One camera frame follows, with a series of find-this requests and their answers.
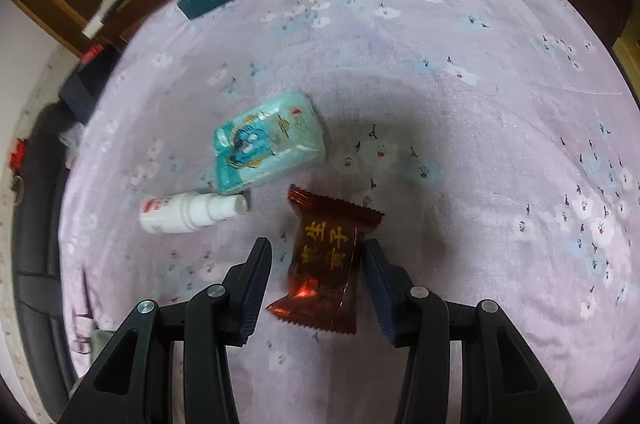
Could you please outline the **dark red snack packet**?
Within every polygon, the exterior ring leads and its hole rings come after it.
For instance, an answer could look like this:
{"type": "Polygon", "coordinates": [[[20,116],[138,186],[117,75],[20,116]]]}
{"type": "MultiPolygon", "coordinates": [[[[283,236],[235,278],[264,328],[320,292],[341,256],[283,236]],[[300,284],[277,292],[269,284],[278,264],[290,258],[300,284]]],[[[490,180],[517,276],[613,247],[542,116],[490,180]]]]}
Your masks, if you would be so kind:
{"type": "Polygon", "coordinates": [[[295,184],[288,189],[288,202],[299,217],[288,267],[288,294],[267,310],[296,326],[356,334],[360,244],[384,214],[295,184]]]}

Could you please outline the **black sofa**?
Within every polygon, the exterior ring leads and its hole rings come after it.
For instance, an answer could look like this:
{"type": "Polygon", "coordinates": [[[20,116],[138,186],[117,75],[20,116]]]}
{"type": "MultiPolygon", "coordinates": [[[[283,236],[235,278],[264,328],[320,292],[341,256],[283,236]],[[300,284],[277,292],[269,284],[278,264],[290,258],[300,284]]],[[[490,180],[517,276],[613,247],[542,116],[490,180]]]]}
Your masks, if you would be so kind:
{"type": "Polygon", "coordinates": [[[30,373],[52,421],[62,415],[76,373],[63,318],[58,222],[68,169],[60,136],[75,122],[65,106],[47,105],[27,138],[14,208],[12,279],[18,327],[30,373]]]}

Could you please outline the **purple floral tablecloth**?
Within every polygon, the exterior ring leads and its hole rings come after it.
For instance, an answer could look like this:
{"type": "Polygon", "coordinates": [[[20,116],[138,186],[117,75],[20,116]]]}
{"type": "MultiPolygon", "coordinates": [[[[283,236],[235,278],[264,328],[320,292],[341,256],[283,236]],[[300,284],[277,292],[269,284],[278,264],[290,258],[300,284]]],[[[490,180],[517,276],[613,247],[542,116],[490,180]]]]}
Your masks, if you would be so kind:
{"type": "Polygon", "coordinates": [[[134,305],[190,298],[272,244],[286,291],[291,184],[382,211],[386,256],[442,298],[495,300],[578,423],[605,416],[639,359],[639,109],[566,0],[238,0],[150,16],[108,80],[67,182],[64,319],[89,336],[134,305]],[[250,212],[145,232],[154,196],[211,190],[214,131],[307,95],[326,160],[259,185],[250,212]]]}

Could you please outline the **white spray bottle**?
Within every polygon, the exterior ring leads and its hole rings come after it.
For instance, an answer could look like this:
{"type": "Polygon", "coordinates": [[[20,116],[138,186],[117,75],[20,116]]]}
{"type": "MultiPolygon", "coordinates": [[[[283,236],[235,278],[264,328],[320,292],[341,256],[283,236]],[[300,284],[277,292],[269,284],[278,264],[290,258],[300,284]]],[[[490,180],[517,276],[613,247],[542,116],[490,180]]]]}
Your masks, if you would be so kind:
{"type": "Polygon", "coordinates": [[[242,194],[184,192],[143,202],[139,221],[149,233],[180,234],[196,232],[247,212],[248,202],[242,194]]]}

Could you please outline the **teal wet wipes pack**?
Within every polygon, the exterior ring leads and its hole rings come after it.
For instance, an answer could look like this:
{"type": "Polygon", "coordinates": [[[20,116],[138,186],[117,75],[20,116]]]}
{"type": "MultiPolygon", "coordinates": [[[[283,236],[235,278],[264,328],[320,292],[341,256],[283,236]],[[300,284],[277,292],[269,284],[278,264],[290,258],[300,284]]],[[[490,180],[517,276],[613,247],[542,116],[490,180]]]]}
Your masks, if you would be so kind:
{"type": "Polygon", "coordinates": [[[308,98],[288,92],[232,118],[213,134],[216,189],[230,195],[320,164],[322,127],[308,98]]]}

